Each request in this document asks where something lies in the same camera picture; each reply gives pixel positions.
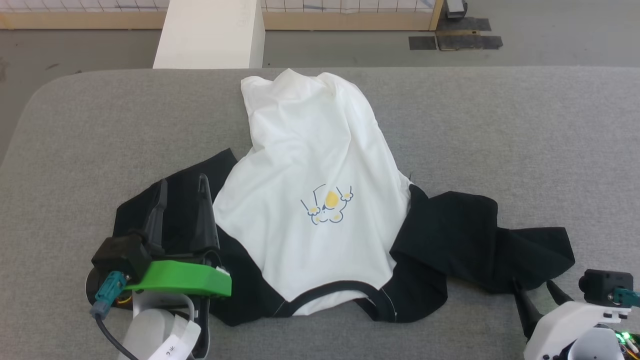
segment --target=gray table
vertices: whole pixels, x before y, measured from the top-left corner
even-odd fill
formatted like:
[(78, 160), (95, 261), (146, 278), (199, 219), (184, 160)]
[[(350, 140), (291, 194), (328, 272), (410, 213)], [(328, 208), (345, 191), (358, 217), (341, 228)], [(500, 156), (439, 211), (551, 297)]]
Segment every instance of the gray table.
[[(318, 74), (321, 69), (304, 69)], [(0, 358), (114, 359), (88, 315), (90, 258), (116, 207), (160, 177), (250, 148), (239, 82), (280, 70), (128, 70), (62, 78), (27, 105), (0, 168)], [(640, 277), (639, 69), (332, 69), (367, 96), (400, 170), (429, 195), (495, 199), (503, 227), (565, 226), (576, 299), (587, 267)], [(547, 312), (546, 290), (531, 293)], [(640, 331), (634, 311), (624, 328)], [(107, 325), (124, 336), (131, 314)], [(521, 358), (514, 302), (449, 280), (411, 324), (349, 303), (235, 328), (211, 359)]]

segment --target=gray floor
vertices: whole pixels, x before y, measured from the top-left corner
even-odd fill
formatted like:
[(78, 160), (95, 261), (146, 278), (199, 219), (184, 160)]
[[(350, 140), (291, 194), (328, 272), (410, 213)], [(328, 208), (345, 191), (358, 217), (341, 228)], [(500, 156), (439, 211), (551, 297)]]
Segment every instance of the gray floor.
[[(582, 65), (640, 67), (638, 0), (467, 0), (504, 47), (411, 51), (413, 32), (270, 31), (265, 67)], [(43, 84), (78, 71), (149, 68), (160, 31), (0, 31), (0, 161)]]

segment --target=teal connector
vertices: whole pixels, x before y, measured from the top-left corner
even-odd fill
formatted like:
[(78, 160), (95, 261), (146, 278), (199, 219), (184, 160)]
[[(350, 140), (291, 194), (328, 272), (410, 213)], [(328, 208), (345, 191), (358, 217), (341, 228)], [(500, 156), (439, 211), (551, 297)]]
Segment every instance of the teal connector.
[(95, 294), (95, 303), (89, 313), (92, 317), (99, 317), (104, 319), (111, 310), (111, 305), (118, 296), (122, 293), (127, 279), (124, 274), (119, 271), (113, 271), (107, 276), (107, 279), (102, 283), (100, 290)]
[(640, 293), (618, 288), (613, 291), (613, 302), (628, 307), (640, 307)]

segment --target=white tiled fabric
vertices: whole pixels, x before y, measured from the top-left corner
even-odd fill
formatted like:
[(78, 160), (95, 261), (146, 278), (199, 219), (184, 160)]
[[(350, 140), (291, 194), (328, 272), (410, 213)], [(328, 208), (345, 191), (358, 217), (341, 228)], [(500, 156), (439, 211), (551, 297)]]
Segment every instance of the white tiled fabric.
[[(431, 12), (436, 0), (260, 0), (263, 12)], [(170, 0), (0, 0), (0, 12), (165, 12)]]

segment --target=white label tag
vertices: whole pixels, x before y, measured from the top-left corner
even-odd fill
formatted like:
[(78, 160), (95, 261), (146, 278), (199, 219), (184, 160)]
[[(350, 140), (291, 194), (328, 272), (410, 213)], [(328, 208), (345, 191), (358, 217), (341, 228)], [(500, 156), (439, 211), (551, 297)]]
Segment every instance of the white label tag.
[(171, 334), (148, 360), (186, 360), (198, 341), (200, 330), (197, 323), (176, 316)]

